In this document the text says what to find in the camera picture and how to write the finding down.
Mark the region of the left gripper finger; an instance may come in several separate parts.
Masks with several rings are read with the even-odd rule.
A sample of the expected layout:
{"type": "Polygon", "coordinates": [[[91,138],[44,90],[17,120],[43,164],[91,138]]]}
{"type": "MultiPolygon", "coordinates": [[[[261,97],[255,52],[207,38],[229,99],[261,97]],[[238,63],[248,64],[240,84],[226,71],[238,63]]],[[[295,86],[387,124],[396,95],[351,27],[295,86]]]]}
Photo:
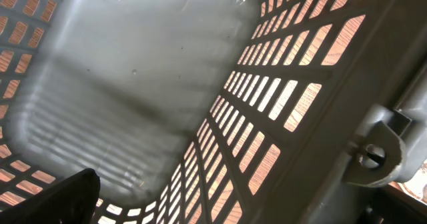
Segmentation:
{"type": "Polygon", "coordinates": [[[1,212],[2,224],[88,224],[101,189],[94,169],[84,169],[1,212]]]}

